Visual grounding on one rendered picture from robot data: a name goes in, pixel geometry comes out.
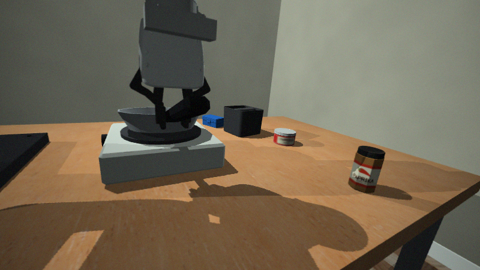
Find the black square bin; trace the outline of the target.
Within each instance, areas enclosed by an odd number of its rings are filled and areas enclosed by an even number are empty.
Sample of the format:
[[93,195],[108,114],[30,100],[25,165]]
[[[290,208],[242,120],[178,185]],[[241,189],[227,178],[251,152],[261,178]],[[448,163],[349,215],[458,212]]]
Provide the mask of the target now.
[[224,106],[224,131],[238,137],[260,134],[262,118],[263,109],[250,106]]

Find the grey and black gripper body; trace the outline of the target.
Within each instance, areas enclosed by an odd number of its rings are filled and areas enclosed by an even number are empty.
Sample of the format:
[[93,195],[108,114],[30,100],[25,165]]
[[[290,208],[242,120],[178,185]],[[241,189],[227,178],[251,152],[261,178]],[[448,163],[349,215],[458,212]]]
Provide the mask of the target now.
[[[152,33],[151,33],[152,32]],[[142,82],[157,88],[198,89],[204,83],[202,41],[139,30]]]

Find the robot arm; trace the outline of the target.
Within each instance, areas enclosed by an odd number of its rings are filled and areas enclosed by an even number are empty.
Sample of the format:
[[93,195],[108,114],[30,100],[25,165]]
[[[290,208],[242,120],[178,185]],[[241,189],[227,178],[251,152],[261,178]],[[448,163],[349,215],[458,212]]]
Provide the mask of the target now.
[[144,30],[212,42],[217,20],[198,11],[197,0],[145,0]]

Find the paprika spice jar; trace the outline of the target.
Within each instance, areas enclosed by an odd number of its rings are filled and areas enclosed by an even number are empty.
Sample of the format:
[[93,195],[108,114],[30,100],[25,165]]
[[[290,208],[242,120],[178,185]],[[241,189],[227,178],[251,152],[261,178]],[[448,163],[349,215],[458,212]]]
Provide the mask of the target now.
[[359,146],[355,154],[348,184],[363,193],[373,193],[385,159],[385,151]]

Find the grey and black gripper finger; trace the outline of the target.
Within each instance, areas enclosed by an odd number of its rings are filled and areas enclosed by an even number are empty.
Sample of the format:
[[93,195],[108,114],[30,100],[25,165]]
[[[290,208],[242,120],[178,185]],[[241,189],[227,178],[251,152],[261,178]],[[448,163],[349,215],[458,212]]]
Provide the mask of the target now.
[[133,77],[130,83],[130,88],[144,95],[152,103],[155,104],[156,124],[159,124],[160,128],[162,130],[165,130],[166,129],[166,108],[164,107],[164,103],[163,103],[164,88],[154,87],[154,91],[152,93],[149,89],[142,86],[142,75],[140,73],[140,68],[138,69],[137,73]]
[[[207,93],[210,92],[210,87],[204,77],[204,83],[203,83],[203,86],[201,88],[199,88],[198,90],[194,91],[193,92],[193,89],[182,89],[182,94],[183,94],[183,99],[185,97],[187,97],[188,95],[189,96],[203,96]],[[191,123],[191,118],[190,119],[186,119],[184,121],[181,121],[181,125],[184,127],[184,128],[188,128],[188,123]]]

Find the blue plastic box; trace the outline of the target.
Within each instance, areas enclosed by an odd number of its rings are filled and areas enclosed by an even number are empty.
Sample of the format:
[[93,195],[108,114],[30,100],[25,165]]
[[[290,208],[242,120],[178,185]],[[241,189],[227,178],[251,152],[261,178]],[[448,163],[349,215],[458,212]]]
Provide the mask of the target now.
[[207,125],[214,128],[219,128],[224,126],[224,118],[215,115],[203,115],[203,125]]

